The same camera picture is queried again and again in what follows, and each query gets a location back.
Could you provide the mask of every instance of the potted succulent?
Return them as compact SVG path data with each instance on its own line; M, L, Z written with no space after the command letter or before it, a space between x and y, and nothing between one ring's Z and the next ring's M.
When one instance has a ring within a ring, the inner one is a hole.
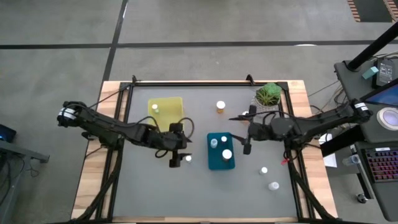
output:
M257 112L278 110L282 88L275 83L267 83L256 91L252 105L257 106Z

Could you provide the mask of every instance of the small bottle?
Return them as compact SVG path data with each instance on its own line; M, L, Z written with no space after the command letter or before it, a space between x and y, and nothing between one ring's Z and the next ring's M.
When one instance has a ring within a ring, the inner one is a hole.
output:
M352 165L356 165L356 164L360 164L361 160L359 159L358 155L352 155L349 156L345 159L343 159L343 164L346 166L352 166Z
M225 144L228 138L226 136L221 137L221 143Z
M157 105L152 105L152 110L154 110L155 113L159 113Z
M185 161L186 161L187 163L191 163L191 161L192 161L192 156L185 156Z
M210 147L212 147L213 149L215 149L217 147L218 141L217 139L212 139L210 141Z
M223 160L228 162L232 158L232 152L229 149L224 149L223 151Z
M267 172L268 172L268 169L267 169L266 167L261 167L261 169L260 169L260 171L259 171L259 173L260 173L261 175L266 174Z
M217 102L217 113L222 113L224 112L224 108L225 108L225 103L224 101L219 101Z
M268 185L268 189L269 190L278 190L279 188L279 184L278 182L272 182Z
M247 115L247 114L249 114L248 111L243 111L243 113L242 113L242 115ZM249 124L250 122L248 120L243 120L242 123Z

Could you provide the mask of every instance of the concrete floor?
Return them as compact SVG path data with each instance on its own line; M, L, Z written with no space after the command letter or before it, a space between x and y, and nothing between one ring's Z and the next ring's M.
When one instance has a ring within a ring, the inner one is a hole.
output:
M121 0L0 0L0 45L110 43ZM371 40L390 23L357 23L346 0L130 0L119 42ZM363 45L119 49L110 80L302 79L308 94L336 80L333 64ZM398 50L389 45L384 52ZM14 223L70 218L87 142L80 129L57 126L65 100L95 102L108 49L0 50L0 123L16 143L51 155L32 163ZM310 97L322 106L337 85ZM352 200L354 176L330 178L344 220L387 223L376 201Z

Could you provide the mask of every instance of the teal box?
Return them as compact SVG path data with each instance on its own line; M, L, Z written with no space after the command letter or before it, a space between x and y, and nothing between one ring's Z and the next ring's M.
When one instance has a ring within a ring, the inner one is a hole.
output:
M379 69L377 69L375 66L369 68L366 72L364 72L362 74L362 77L364 79L368 79L370 77L372 77L373 75L375 75L377 72L379 72Z
M226 143L221 142L221 137L226 136ZM215 149L210 146L210 141L217 139L218 144ZM235 168L235 155L232 143L231 133L209 133L207 134L208 162L211 170L228 170ZM223 160L224 149L232 152L232 158L228 161Z

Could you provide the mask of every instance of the green plant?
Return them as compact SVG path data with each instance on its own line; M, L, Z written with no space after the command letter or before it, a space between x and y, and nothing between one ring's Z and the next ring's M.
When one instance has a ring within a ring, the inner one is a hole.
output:
M274 106L279 103L282 88L275 83L267 83L256 91L256 99L264 106Z

